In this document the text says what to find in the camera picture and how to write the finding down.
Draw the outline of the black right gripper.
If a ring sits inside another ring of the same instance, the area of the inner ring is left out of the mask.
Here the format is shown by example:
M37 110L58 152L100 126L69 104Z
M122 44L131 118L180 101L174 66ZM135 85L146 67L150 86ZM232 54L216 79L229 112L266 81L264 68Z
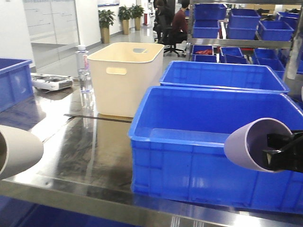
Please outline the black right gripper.
M265 169L303 172L303 131L294 130L290 135L270 133L267 146L275 150L262 150Z

